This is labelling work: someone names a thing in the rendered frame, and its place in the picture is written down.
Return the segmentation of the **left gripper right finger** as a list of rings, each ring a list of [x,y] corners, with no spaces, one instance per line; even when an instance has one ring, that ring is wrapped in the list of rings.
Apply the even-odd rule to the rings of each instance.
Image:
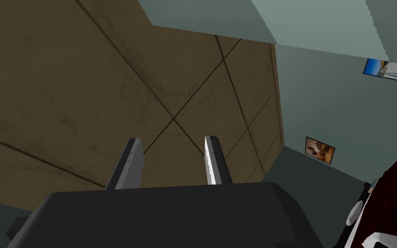
[[[205,136],[204,155],[208,185],[232,184],[233,181],[216,136]]]

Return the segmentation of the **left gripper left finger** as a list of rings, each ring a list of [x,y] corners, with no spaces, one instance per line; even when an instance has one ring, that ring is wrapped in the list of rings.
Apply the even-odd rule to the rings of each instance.
[[[125,146],[105,189],[140,188],[143,165],[144,151],[141,139],[131,138]]]

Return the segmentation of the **brown wall picture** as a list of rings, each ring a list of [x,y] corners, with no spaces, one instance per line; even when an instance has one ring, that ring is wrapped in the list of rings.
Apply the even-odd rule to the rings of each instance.
[[[335,148],[315,139],[306,137],[305,154],[324,163],[331,164]]]

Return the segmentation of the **blue wall picture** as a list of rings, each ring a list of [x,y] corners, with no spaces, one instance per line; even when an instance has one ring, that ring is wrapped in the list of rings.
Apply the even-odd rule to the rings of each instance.
[[[367,59],[363,74],[397,81],[397,63]]]

